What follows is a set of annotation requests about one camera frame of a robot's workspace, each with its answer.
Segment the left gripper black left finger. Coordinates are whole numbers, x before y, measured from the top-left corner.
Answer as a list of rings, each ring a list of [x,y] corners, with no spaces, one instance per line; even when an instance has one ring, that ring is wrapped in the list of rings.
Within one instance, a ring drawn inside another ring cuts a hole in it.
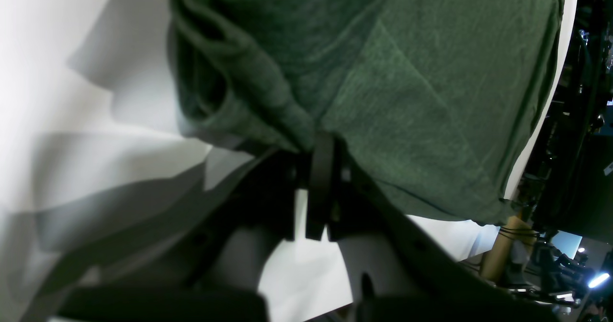
[[[295,239],[294,196],[300,156],[268,151],[243,164],[216,187],[191,186],[166,210],[141,220],[151,202],[112,205],[109,226],[78,226],[52,244],[64,256],[36,296],[67,293],[92,267],[109,270],[106,287],[258,287],[263,266],[282,241]]]

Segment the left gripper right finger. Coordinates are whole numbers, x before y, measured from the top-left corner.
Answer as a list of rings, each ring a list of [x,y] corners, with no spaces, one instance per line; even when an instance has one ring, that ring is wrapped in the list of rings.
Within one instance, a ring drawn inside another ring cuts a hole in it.
[[[343,140],[316,135],[306,236],[326,235],[350,281],[349,322],[555,322],[549,308],[513,298],[458,265],[391,205]]]

